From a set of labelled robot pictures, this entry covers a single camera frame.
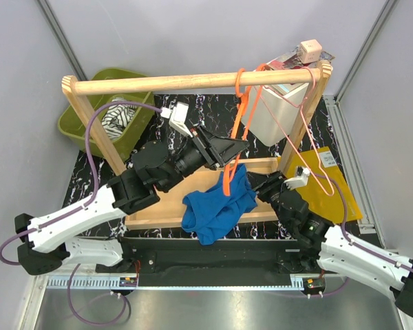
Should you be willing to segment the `orange plastic hanger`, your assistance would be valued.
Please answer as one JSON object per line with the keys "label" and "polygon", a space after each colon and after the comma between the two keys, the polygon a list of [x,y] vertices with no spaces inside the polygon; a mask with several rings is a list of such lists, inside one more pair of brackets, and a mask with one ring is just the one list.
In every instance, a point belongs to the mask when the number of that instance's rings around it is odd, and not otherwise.
{"label": "orange plastic hanger", "polygon": [[[242,116],[246,113],[246,110],[248,108],[248,101],[249,101],[249,96],[251,92],[251,86],[248,86],[245,89],[244,93],[240,92],[240,78],[244,72],[245,72],[244,68],[239,69],[239,71],[237,72],[236,80],[235,80],[235,95],[240,99],[240,103],[237,106],[237,114],[236,114],[235,122],[232,128],[232,131],[231,131],[231,138],[233,139],[235,139],[237,136],[238,127],[241,122]],[[251,127],[251,122],[252,122],[255,110],[257,108],[257,104],[260,99],[260,96],[261,96],[261,90],[258,89],[253,107],[248,117],[247,125],[244,129],[244,133],[242,136],[243,140],[246,140],[247,138],[248,130]],[[231,196],[231,182],[233,181],[233,178],[235,176],[235,172],[237,170],[237,165],[239,163],[239,160],[240,160],[240,153],[236,156],[233,164],[227,164],[224,167],[222,183],[223,183],[223,193],[226,197]]]}

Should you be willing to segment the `blue tank top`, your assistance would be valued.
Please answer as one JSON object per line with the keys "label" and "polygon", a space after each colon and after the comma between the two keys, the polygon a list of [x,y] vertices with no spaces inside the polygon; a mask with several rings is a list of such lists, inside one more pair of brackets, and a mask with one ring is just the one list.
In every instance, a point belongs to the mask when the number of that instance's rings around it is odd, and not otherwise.
{"label": "blue tank top", "polygon": [[217,183],[210,189],[190,192],[182,200],[186,210],[181,227],[187,233],[194,232],[201,245],[211,245],[225,237],[244,213],[257,206],[245,165],[237,166],[229,196],[223,192],[223,176],[220,173]]}

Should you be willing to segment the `striped white tank top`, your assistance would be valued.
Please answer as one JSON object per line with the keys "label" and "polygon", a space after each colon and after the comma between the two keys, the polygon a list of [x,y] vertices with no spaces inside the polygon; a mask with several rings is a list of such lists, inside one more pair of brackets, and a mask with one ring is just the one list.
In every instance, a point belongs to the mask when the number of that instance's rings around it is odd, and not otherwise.
{"label": "striped white tank top", "polygon": [[101,124],[110,140],[115,140],[123,134],[138,108],[132,104],[120,104],[124,101],[124,98],[113,98],[112,102],[116,102],[116,104],[108,108],[101,120]]}

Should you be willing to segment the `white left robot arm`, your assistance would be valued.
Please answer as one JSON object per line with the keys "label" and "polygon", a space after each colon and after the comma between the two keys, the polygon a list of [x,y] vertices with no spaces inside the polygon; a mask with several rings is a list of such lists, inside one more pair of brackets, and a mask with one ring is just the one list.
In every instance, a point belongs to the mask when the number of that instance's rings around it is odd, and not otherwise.
{"label": "white left robot arm", "polygon": [[226,166],[247,147],[245,140],[220,137],[202,125],[192,128],[174,154],[163,142],[146,143],[132,155],[132,168],[111,178],[87,199],[43,217],[26,213],[15,217],[22,241],[17,248],[19,265],[30,275],[47,274],[67,263],[128,272],[135,256],[126,243],[80,239],[78,234],[158,203],[160,192],[169,192],[201,167],[215,171]]}

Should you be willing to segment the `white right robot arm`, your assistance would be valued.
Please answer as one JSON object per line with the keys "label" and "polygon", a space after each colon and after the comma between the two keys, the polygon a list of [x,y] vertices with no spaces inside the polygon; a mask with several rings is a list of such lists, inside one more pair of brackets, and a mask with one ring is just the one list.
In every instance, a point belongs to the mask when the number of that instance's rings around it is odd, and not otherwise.
{"label": "white right robot arm", "polygon": [[298,258],[305,272],[321,268],[347,276],[382,293],[413,318],[413,258],[368,243],[348,233],[345,223],[336,225],[311,211],[297,192],[307,184],[305,173],[287,179],[279,171],[250,172],[248,180],[258,199],[271,206],[301,245]]}

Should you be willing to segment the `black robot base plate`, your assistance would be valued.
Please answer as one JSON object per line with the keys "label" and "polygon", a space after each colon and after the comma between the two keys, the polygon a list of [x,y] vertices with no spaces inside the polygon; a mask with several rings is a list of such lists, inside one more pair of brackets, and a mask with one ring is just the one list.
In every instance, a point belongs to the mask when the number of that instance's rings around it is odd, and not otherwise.
{"label": "black robot base plate", "polygon": [[139,271],[141,288],[280,287],[291,274],[318,274],[320,268],[294,240],[221,239],[201,245],[196,239],[122,238],[127,260],[96,272]]}

